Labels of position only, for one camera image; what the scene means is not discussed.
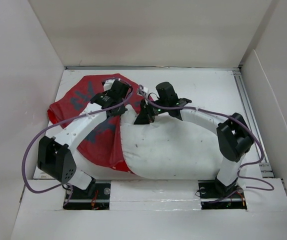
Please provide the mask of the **white pillow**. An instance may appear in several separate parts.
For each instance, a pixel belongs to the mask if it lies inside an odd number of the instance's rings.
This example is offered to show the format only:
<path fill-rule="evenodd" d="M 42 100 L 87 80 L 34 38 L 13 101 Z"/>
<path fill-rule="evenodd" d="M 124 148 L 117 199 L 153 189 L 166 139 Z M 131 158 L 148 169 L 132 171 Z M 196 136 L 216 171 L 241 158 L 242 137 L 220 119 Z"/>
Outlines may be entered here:
<path fill-rule="evenodd" d="M 217 127 L 225 119 L 192 109 L 182 119 L 157 116 L 153 123 L 135 124 L 131 105 L 120 117 L 124 160 L 137 176 L 153 180 L 234 181 L 240 163 L 225 158 L 219 149 Z"/>

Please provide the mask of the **red patterned pillowcase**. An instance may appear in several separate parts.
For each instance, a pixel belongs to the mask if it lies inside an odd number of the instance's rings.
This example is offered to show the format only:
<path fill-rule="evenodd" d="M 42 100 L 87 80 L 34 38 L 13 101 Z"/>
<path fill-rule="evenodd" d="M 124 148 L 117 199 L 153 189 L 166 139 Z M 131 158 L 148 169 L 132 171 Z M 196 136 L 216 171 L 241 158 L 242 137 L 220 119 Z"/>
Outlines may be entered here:
<path fill-rule="evenodd" d="M 125 76 L 114 74 L 86 75 L 56 102 L 52 103 L 47 115 L 51 123 L 57 124 L 63 120 L 78 116 L 92 97 L 104 91 L 103 81 L 121 79 L 129 83 L 134 90 L 139 85 Z M 118 116 L 106 119 L 92 130 L 77 148 L 87 161 L 101 167 L 131 173 L 122 152 L 120 118 Z"/>

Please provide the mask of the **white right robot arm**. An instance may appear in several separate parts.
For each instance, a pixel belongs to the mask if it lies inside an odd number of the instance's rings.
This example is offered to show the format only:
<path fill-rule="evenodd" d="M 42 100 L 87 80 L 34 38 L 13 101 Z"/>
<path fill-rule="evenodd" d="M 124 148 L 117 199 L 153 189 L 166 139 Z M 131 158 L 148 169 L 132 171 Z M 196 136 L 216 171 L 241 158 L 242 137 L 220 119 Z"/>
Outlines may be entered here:
<path fill-rule="evenodd" d="M 223 155 L 221 167 L 214 180 L 214 190 L 220 197 L 230 194 L 237 183 L 237 172 L 242 158 L 249 152 L 254 139 L 248 132 L 248 126 L 242 115 L 234 113 L 228 115 L 227 120 L 218 118 L 217 113 L 206 113 L 189 106 L 192 100 L 179 98 L 169 82 L 162 82 L 156 87 L 157 100 L 149 99 L 150 95 L 140 85 L 137 94 L 144 97 L 140 101 L 140 112 L 134 123 L 148 125 L 155 121 L 155 117 L 163 113 L 183 122 L 189 122 L 203 127 L 217 136 L 219 150 Z"/>

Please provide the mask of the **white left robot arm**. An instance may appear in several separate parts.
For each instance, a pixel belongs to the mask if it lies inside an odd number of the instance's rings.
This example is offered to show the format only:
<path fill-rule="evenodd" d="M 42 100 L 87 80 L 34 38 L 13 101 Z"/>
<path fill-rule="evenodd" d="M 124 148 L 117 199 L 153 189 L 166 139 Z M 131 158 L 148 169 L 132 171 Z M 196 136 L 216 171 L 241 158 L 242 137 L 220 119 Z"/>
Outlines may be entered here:
<path fill-rule="evenodd" d="M 104 91 L 95 94 L 79 114 L 53 137 L 44 136 L 38 143 L 37 167 L 64 185 L 72 185 L 83 198 L 95 193 L 96 179 L 77 167 L 73 154 L 86 136 L 108 117 L 126 112 L 126 102 L 133 87 L 121 79 L 108 80 Z"/>

